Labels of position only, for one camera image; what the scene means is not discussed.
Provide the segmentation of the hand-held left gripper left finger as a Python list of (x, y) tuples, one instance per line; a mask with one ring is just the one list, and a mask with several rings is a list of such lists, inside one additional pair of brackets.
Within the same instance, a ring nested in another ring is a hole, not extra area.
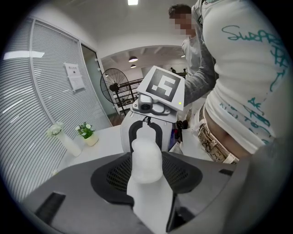
[(152, 234), (127, 195), (129, 153), (67, 167), (31, 192), (22, 205), (61, 234)]

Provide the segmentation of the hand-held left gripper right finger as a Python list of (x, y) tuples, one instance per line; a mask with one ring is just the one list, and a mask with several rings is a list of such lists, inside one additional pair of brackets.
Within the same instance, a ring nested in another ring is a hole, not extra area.
[(235, 165), (162, 153), (163, 175), (173, 191), (166, 231), (169, 233), (198, 216), (227, 184)]

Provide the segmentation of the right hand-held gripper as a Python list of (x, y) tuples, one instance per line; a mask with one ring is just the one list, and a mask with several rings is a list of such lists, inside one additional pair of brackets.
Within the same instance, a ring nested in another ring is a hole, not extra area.
[(177, 143), (172, 122), (184, 108), (184, 78), (168, 70), (153, 66), (136, 89), (138, 99), (120, 126), (124, 152), (133, 152), (132, 142), (143, 127), (145, 118), (155, 131), (155, 142), (163, 152), (169, 152)]

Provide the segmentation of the person's right forearm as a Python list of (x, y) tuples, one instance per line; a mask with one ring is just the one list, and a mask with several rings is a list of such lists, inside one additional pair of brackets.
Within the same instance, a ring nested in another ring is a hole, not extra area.
[(184, 106), (198, 100), (207, 92), (211, 91), (217, 80), (214, 65), (200, 67), (199, 70), (188, 77), (184, 83)]

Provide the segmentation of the snake print belt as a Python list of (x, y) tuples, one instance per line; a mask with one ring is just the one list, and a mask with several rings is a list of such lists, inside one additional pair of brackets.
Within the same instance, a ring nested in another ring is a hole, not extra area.
[(235, 157), (231, 152), (229, 152), (211, 133), (208, 128), (205, 114), (205, 106), (202, 106), (199, 112), (199, 132), (198, 139), (210, 156), (212, 161), (225, 163), (225, 164), (237, 164), (239, 159)]

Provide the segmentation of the black shelf rack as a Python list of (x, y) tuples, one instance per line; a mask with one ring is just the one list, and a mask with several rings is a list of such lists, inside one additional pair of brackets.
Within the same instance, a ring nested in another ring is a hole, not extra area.
[(113, 92), (115, 103), (120, 114), (126, 116), (130, 106), (138, 99), (137, 88), (143, 79), (136, 79), (118, 85), (118, 91)]

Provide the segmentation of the black standing fan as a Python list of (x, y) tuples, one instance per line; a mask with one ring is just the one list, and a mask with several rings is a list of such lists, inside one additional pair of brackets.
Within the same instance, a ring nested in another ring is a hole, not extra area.
[(104, 97), (112, 104), (116, 104), (113, 92), (118, 91), (118, 85), (126, 82), (129, 81), (121, 70), (116, 68), (109, 68), (102, 74), (100, 79), (100, 88)]

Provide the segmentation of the white vase with white flowers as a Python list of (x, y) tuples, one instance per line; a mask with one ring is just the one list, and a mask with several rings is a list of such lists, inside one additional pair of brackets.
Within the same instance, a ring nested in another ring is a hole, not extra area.
[(64, 124), (62, 122), (55, 122), (55, 124), (47, 129), (47, 135), (49, 137), (57, 137), (67, 151), (69, 151), (74, 157), (78, 157), (81, 154), (81, 149), (64, 132), (63, 128)]

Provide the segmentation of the small potted flower plant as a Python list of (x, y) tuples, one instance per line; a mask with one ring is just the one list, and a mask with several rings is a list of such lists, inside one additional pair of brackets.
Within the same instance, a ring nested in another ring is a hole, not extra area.
[(98, 142), (98, 136), (95, 135), (95, 130), (86, 122), (75, 127), (78, 134), (84, 139), (88, 146), (94, 146)]

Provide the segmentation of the white paper notice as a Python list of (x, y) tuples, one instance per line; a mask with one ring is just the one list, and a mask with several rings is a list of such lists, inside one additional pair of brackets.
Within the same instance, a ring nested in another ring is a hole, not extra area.
[(85, 85), (78, 64), (64, 63), (64, 65), (73, 91), (84, 89)]

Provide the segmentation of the person's body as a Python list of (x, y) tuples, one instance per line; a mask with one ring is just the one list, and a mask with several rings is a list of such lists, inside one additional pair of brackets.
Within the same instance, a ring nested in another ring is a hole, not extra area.
[[(293, 61), (252, 0), (195, 0), (200, 67), (217, 75), (202, 106), (211, 133), (239, 160), (293, 132)], [(183, 154), (212, 161), (199, 139), (199, 112), (183, 131)]]

